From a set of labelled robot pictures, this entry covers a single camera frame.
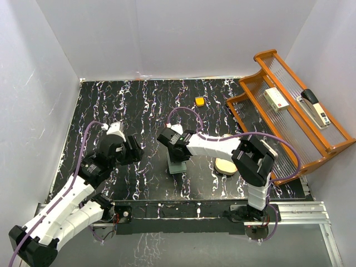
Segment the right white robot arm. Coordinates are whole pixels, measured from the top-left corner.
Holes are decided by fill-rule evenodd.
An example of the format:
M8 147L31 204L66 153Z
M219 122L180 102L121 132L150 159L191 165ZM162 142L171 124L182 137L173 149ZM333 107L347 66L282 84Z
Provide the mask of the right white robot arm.
M240 220L262 221L268 214L271 173L277 153L254 135L210 137L193 130L164 128L157 137L173 163L208 156L235 165L248 186L248 203L235 212Z

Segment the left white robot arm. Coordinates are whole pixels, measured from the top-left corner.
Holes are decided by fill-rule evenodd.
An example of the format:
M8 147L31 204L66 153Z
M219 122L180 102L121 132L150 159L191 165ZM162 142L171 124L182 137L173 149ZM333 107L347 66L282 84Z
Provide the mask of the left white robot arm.
M10 230L14 253L29 266L50 266L64 245L82 230L99 220L112 220L115 208L108 198L101 194L91 200L87 197L118 165L139 162L143 154L134 136L106 135L36 217Z

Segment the green card holder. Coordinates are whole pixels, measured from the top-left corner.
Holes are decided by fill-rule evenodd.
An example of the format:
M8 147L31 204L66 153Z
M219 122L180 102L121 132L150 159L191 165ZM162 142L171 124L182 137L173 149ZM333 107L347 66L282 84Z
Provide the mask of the green card holder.
M178 162L178 163L172 162L169 153L167 153L167 163L168 163L169 173L172 175L183 173L186 172L187 170L186 162Z

